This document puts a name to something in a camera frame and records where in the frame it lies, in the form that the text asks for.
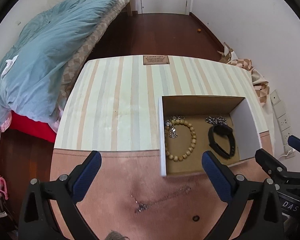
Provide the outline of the pink item on floor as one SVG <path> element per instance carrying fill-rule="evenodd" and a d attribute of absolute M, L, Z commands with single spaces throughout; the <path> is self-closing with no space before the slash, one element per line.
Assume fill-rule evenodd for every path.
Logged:
<path fill-rule="evenodd" d="M 8 200 L 8 191 L 6 180 L 0 176 L 0 198 L 4 198 L 4 200 Z"/>

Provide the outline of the black wristband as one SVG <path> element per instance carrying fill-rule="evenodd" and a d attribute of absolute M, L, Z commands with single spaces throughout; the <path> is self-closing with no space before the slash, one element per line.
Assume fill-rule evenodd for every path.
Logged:
<path fill-rule="evenodd" d="M 225 124 L 214 124 L 208 131 L 209 146 L 224 159 L 231 159 L 236 152 L 233 129 Z"/>

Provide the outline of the checkered brown fabric bag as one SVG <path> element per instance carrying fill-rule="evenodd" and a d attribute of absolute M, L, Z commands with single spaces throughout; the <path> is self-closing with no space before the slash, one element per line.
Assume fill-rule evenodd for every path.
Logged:
<path fill-rule="evenodd" d="M 235 51 L 225 42 L 223 43 L 223 47 L 223 52 L 218 51 L 218 53 L 221 54 L 220 62 L 239 67 L 250 73 L 250 79 L 259 103 L 261 107 L 264 107 L 267 103 L 267 100 L 269 99 L 269 82 L 259 71 L 256 70 L 255 67 L 253 67 L 252 61 L 250 59 L 239 59 Z"/>

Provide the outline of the white cardboard box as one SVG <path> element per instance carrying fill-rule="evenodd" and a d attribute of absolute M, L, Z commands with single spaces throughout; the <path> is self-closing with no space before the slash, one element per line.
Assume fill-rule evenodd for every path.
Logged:
<path fill-rule="evenodd" d="M 241 96 L 161 96 L 158 104 L 160 174 L 184 176 L 203 173 L 202 154 L 211 151 L 223 164 L 235 166 L 252 159 L 262 148 L 253 108 Z M 233 129 L 236 152 L 220 157 L 209 146 L 208 131 L 214 124 Z"/>

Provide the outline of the pink and striped table mat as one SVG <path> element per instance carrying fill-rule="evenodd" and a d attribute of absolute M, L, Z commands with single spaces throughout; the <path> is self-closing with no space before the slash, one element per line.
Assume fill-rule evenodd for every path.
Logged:
<path fill-rule="evenodd" d="M 51 180 L 97 150 L 102 166 L 78 204 L 94 233 L 130 239 L 203 239 L 225 204 L 204 174 L 160 174 L 158 102 L 169 95 L 247 98 L 261 142 L 271 148 L 249 72 L 236 66 L 171 56 L 143 65 L 142 56 L 91 60 L 66 103 L 52 154 Z"/>

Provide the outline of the blue duvet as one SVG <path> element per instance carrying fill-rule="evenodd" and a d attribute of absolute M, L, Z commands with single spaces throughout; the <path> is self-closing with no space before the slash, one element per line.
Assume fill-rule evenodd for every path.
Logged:
<path fill-rule="evenodd" d="M 11 114 L 55 124 L 65 64 L 119 0 L 63 0 L 36 15 L 0 61 L 0 132 Z M 1 78 L 6 60 L 19 55 Z"/>

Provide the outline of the white paper on bed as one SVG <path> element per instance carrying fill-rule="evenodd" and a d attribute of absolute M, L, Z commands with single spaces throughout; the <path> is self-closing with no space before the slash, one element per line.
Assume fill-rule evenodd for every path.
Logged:
<path fill-rule="evenodd" d="M 13 57 L 12 59 L 7 59 L 6 60 L 6 67 L 4 68 L 4 70 L 1 73 L 1 78 L 3 78 L 12 68 L 12 66 L 14 65 L 15 61 L 17 60 L 19 55 L 15 55 L 15 57 Z"/>

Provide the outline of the brown label patch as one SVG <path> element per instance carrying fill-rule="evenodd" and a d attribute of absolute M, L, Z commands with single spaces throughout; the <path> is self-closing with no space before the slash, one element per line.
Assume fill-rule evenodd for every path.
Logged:
<path fill-rule="evenodd" d="M 150 66 L 161 64 L 170 64 L 167 55 L 143 55 L 143 65 Z"/>

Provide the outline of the wall socket strip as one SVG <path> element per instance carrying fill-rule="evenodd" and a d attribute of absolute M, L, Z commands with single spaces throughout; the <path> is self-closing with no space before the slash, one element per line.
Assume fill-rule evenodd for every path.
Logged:
<path fill-rule="evenodd" d="M 290 124 L 289 115 L 287 114 L 284 101 L 280 98 L 277 90 L 273 90 L 270 93 L 270 101 L 276 118 L 276 122 L 279 127 L 281 135 L 283 154 L 279 156 L 279 159 L 289 159 L 295 156 L 295 150 L 288 145 L 288 138 L 292 135 L 292 127 Z"/>

